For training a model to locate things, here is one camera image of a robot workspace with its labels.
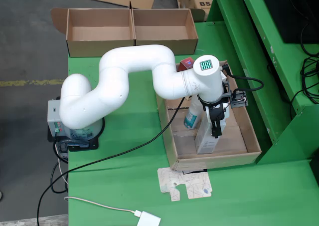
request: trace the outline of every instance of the spray bottle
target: spray bottle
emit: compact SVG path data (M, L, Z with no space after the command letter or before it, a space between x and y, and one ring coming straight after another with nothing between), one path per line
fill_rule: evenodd
M203 105L199 101L198 96L193 95L191 98L191 105L184 120L185 127L190 130L195 129L203 112Z

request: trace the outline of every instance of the red object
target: red object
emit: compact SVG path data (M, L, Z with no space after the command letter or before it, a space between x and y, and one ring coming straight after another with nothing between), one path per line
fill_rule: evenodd
M178 66L177 71L179 72L179 71L192 69L194 62L195 61L191 57L182 60Z

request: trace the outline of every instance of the green led display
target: green led display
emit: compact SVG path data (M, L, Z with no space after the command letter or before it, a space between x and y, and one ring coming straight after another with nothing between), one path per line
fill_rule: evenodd
M208 70L212 68L211 61L210 60L202 61L200 63L200 68L201 70Z

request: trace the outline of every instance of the control box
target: control box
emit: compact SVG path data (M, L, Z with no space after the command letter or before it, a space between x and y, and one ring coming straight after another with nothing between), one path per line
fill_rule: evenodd
M65 136L65 127L60 119L60 100L48 101L48 126L53 137Z

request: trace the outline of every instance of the yellow floor marking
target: yellow floor marking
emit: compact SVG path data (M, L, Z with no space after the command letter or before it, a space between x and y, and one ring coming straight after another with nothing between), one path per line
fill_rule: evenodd
M0 87L25 86L25 85L62 85L63 81L64 79L0 81Z

